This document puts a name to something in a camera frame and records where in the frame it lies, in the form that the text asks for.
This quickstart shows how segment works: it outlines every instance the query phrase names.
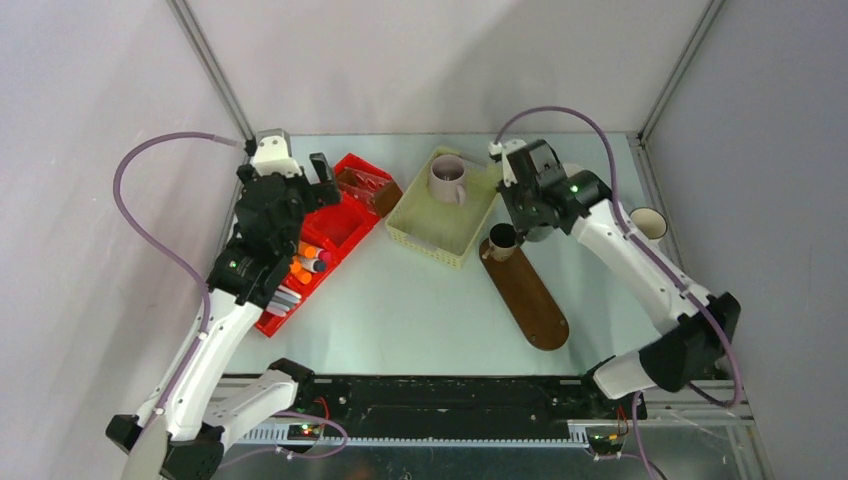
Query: wall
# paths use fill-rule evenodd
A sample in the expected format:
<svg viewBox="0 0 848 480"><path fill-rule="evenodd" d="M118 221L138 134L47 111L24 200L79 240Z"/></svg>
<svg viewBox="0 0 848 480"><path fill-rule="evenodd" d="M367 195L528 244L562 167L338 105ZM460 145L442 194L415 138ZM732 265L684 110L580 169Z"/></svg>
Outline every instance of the wall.
<svg viewBox="0 0 848 480"><path fill-rule="evenodd" d="M778 478L842 478L848 4L728 2L649 149L734 341Z"/></svg>
<svg viewBox="0 0 848 480"><path fill-rule="evenodd" d="M492 132L547 104L637 130L708 2L191 3L252 126L312 134Z"/></svg>
<svg viewBox="0 0 848 480"><path fill-rule="evenodd" d="M161 378L199 299L121 219L113 171L152 136L235 129L166 2L9 3L0 64L0 476L117 478L106 424ZM241 158L163 145L129 168L128 206L205 272Z"/></svg>

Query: yellow basket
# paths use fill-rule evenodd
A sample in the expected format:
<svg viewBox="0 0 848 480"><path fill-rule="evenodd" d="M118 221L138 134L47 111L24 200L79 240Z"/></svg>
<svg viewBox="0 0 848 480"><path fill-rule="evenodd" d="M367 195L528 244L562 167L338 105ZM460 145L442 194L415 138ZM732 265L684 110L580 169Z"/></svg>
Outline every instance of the yellow basket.
<svg viewBox="0 0 848 480"><path fill-rule="evenodd" d="M430 164L436 157L448 154L465 160L468 183L465 204L461 206L434 200L427 188ZM501 167L494 162L484 166L454 149L436 148L386 219L389 235L413 250L462 268L495 207L495 187L500 179Z"/></svg>

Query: red box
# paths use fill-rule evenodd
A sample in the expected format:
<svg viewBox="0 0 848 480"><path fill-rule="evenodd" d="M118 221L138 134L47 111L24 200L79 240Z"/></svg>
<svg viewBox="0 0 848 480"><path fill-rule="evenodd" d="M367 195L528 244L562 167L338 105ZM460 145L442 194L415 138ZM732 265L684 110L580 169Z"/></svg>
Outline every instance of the red box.
<svg viewBox="0 0 848 480"><path fill-rule="evenodd" d="M333 167L333 171L338 175L347 167L392 180L391 175L352 153L345 155ZM332 254L333 257L327 266L327 270L312 274L312 281L306 285L300 283L292 275L286 276L283 280L283 286L296 291L302 298L300 303L292 307L285 317L279 317L269 312L264 312L259 317L259 321L256 322L256 328L265 334L266 337L270 338L277 333L277 330L283 326L283 323L291 318L301 305L306 303L306 300L324 282L324 279L335 271L336 267L344 261L348 254L353 251L354 247L380 221L380 217L370 212L365 205L355 200L346 192L341 193L342 201L338 205L324 207L317 212L307 215L300 234L302 241L316 247L321 247Z"/></svg>

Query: brown tray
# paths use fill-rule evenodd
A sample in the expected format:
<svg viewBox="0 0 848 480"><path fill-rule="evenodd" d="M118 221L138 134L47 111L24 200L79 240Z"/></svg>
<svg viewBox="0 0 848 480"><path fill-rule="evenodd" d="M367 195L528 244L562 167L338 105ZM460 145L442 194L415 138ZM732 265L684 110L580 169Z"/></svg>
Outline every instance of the brown tray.
<svg viewBox="0 0 848 480"><path fill-rule="evenodd" d="M520 248L508 259L484 259L488 239L480 244L478 257L503 297L518 327L531 345L540 350L556 350L568 340L568 320L551 297L548 288Z"/></svg>

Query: white table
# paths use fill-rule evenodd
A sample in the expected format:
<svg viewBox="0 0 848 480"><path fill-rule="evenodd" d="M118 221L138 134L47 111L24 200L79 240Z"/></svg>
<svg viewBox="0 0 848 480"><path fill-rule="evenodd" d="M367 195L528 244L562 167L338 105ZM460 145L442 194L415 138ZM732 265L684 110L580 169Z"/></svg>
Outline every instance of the white table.
<svg viewBox="0 0 848 480"><path fill-rule="evenodd" d="M592 134L521 137L528 142L545 138L563 163L580 164L609 180L606 155ZM302 136L292 138L292 148L302 163L313 152L324 152L331 163L355 153L388 171L405 190L435 147L486 158L491 138ZM622 202L644 205L625 135L612 134L610 140ZM497 202L485 232L509 220L502 201ZM522 248L568 318L571 335L556 351L543 352L527 342L475 256L476 248L455 270L394 242L381 221L273 338L252 330L226 372L260 373L286 357L319 373L580 374L658 337L636 299L574 239L554 232Z"/></svg>

